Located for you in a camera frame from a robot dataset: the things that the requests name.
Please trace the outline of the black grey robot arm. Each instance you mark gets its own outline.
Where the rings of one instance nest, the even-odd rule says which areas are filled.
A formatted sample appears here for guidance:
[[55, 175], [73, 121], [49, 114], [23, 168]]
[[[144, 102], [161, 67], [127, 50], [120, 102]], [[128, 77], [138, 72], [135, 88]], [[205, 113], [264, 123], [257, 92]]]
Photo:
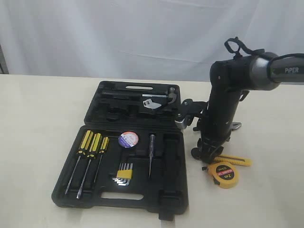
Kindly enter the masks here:
[[271, 91], [281, 83], [303, 82], [304, 56], [279, 57], [266, 52], [263, 57], [238, 57], [215, 62], [209, 74], [211, 92], [198, 124], [201, 138], [191, 150], [194, 159], [208, 164], [222, 153], [222, 145], [230, 140], [238, 103], [251, 90]]

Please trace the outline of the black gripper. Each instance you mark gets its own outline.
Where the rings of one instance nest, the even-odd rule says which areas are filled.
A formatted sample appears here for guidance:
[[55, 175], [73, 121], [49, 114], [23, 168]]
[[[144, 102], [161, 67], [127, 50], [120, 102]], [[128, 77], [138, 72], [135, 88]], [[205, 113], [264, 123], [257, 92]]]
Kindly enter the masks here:
[[197, 147], [191, 149], [191, 155], [194, 159], [200, 160], [204, 163], [211, 164], [215, 157], [223, 152], [223, 144], [229, 142], [231, 133], [221, 139], [206, 137], [200, 133], [200, 138], [197, 142]]

